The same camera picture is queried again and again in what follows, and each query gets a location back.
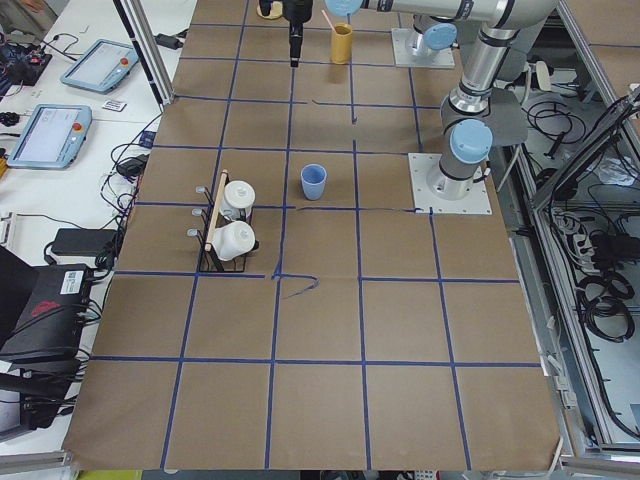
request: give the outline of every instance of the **yellow cup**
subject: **yellow cup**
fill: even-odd
[[[339,65],[351,60],[353,27],[348,23],[336,23],[331,31],[331,62]]]

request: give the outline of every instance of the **metal plate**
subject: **metal plate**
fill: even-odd
[[[474,183],[469,194],[461,200],[445,200],[436,196],[427,186],[427,172],[440,161],[436,153],[410,153],[411,188],[413,203],[419,213],[455,213],[459,215],[491,215],[491,204],[484,182]],[[481,175],[480,167],[474,175]]]
[[[445,48],[433,55],[425,55],[416,57],[407,51],[407,38],[413,30],[409,28],[392,28],[391,38],[393,43],[393,54],[396,59],[396,67],[415,67],[415,68],[440,68],[453,69],[456,64],[453,60],[453,53],[450,48]]]

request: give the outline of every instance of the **red logo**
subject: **red logo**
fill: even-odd
[[[43,313],[47,313],[49,310],[53,310],[54,308],[58,308],[60,306],[61,305],[59,303],[45,300],[43,302],[40,302],[35,307],[33,307],[33,310],[31,310],[31,316],[39,317]]]

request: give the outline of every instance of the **white mug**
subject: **white mug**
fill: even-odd
[[[213,248],[223,262],[253,250],[256,236],[248,223],[231,222],[213,232]]]
[[[220,214],[227,220],[246,220],[251,215],[251,207],[256,200],[253,187],[242,180],[234,180],[224,187]]]

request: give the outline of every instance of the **blue cup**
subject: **blue cup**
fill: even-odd
[[[311,163],[302,169],[300,180],[304,196],[308,200],[318,200],[322,197],[324,186],[327,183],[327,171],[322,165]]]

